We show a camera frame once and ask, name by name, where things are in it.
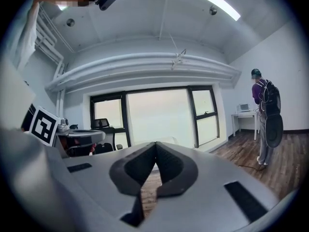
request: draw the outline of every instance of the black baseboard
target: black baseboard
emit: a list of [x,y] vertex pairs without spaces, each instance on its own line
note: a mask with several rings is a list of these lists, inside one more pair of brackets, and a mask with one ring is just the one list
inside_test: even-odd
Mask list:
[[[252,132],[254,133],[254,130],[252,129],[241,129],[241,131],[244,131],[244,132]],[[303,129],[303,130],[284,130],[283,131],[284,134],[309,134],[309,129]]]

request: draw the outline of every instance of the white ceiling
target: white ceiling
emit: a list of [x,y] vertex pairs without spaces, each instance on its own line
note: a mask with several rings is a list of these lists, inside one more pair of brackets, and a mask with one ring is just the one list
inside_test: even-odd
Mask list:
[[[106,11],[92,4],[60,11],[44,4],[59,32],[74,51],[94,44],[142,37],[182,38],[224,52],[228,63],[283,26],[290,18],[278,0],[226,0],[241,18],[232,19],[221,9],[209,14],[207,0],[117,0]],[[73,27],[66,21],[75,20]]]

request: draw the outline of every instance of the black window frame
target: black window frame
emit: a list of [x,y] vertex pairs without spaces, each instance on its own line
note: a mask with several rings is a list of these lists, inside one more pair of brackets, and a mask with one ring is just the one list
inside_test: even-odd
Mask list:
[[[127,139],[127,145],[128,145],[128,147],[131,147],[131,139],[130,139],[127,110],[126,110],[126,108],[127,108],[127,106],[126,106],[126,102],[127,102],[126,95],[132,94],[132,93],[144,93],[144,92],[151,92],[151,91],[164,91],[164,90],[176,90],[176,89],[186,89],[188,96],[189,96],[189,106],[190,106],[191,115],[192,115],[192,119],[193,119],[194,147],[199,148],[201,146],[201,145],[199,145],[199,141],[198,141],[198,129],[197,129],[197,121],[200,120],[200,119],[208,118],[208,117],[211,117],[211,116],[216,116],[217,138],[219,138],[220,137],[220,128],[219,128],[218,110],[217,110],[216,99],[215,99],[215,96],[214,96],[212,86],[159,87],[159,88],[138,89],[138,90],[123,91],[123,92],[110,93],[110,94],[104,94],[104,95],[98,95],[98,96],[91,96],[91,98],[90,98],[91,125],[93,124],[93,120],[95,119],[95,114],[94,114],[95,113],[95,103],[102,102],[102,101],[105,102],[105,101],[111,101],[111,100],[121,100],[121,113],[122,113],[123,128],[116,128],[115,132],[116,133],[125,132],[126,133],[126,139]],[[197,116],[192,91],[198,91],[198,90],[209,90],[210,91],[214,112]]]

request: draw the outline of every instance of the window pane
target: window pane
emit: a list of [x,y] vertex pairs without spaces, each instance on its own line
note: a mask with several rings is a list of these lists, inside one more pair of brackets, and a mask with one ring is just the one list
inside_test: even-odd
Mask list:
[[126,133],[116,133],[115,134],[115,146],[122,145],[122,149],[127,148],[127,140],[126,140]]
[[115,128],[123,128],[121,100],[95,103],[95,119],[98,118],[106,118],[110,126]]
[[202,145],[217,138],[216,116],[197,120],[198,143]]
[[197,116],[203,115],[205,112],[208,114],[214,112],[211,93],[209,90],[192,91],[192,93]]
[[133,145],[162,141],[194,147],[186,89],[128,94]]

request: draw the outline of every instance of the desk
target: desk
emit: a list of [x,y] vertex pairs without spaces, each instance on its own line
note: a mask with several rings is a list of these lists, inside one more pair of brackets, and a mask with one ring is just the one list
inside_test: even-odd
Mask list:
[[260,133],[260,120],[258,119],[258,113],[256,111],[249,111],[249,112],[241,112],[239,114],[232,114],[232,125],[233,125],[233,136],[235,137],[235,117],[238,118],[254,118],[254,140],[256,140],[256,131],[257,133]]

